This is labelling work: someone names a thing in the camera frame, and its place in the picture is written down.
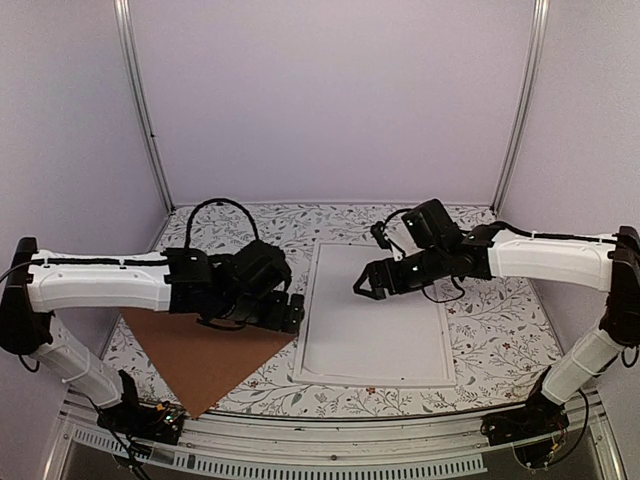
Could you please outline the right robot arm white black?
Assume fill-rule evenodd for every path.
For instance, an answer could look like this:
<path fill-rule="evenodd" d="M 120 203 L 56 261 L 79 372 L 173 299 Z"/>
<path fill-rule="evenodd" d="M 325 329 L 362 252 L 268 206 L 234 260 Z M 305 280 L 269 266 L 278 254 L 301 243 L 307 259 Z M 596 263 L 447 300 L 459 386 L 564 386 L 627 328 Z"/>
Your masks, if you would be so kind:
<path fill-rule="evenodd" d="M 574 284 L 606 293 L 602 318 L 571 350 L 537 379 L 524 404 L 483 417 L 491 443 L 527 438 L 564 428 L 565 403 L 603 373 L 625 349 L 639 347 L 639 234 L 622 226 L 613 234 L 529 232 L 504 221 L 462 230 L 438 199 L 399 210 L 404 232 L 384 221 L 370 231 L 392 257 L 368 263 L 353 285 L 373 300 L 424 291 L 449 278 L 522 277 Z"/>

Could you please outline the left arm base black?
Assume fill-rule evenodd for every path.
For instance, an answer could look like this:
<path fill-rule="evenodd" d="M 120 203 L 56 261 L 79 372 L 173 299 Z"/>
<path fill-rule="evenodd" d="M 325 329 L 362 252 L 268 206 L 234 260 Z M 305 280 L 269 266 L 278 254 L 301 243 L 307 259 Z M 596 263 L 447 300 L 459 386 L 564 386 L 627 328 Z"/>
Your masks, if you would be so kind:
<path fill-rule="evenodd" d="M 155 406 L 121 402 L 99 408 L 98 425 L 134 439 L 177 445 L 184 426 L 185 410 L 161 402 Z"/>

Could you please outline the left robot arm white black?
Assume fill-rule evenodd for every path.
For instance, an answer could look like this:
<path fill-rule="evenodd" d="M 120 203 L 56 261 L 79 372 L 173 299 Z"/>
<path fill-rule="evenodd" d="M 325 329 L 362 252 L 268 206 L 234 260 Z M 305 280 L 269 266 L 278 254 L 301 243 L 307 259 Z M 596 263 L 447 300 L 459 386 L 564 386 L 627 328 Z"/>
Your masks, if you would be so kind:
<path fill-rule="evenodd" d="M 284 252 L 253 240 L 235 254 L 208 255 L 189 246 L 133 256 L 59 254 L 22 238 L 2 274 L 1 347 L 30 357 L 87 396 L 128 434 L 148 426 L 131 376 L 97 359 L 57 319 L 59 309 L 138 308 L 195 314 L 209 328 L 255 326 L 295 334 L 304 298 L 288 288 Z"/>

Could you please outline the brown cardboard backing board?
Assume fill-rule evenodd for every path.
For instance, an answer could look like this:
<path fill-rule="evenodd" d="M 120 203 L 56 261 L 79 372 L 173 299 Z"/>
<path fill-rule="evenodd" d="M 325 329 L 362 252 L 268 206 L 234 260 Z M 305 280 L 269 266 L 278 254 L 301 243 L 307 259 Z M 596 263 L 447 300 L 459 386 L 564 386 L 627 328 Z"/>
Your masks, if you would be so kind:
<path fill-rule="evenodd" d="M 197 418 L 296 336 L 248 326 L 236 332 L 202 326 L 194 314 L 122 308 L 142 350 L 188 414 Z"/>

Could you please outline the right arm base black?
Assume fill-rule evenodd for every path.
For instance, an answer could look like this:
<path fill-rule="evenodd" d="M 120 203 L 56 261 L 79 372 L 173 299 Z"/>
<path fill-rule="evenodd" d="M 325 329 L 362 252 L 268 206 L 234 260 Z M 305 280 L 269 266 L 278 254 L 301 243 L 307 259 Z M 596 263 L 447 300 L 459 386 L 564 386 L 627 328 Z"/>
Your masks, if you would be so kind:
<path fill-rule="evenodd" d="M 541 469 L 555 459 L 568 427 L 563 407 L 523 405 L 483 416 L 480 432 L 491 446 L 510 444 L 521 466 Z"/>

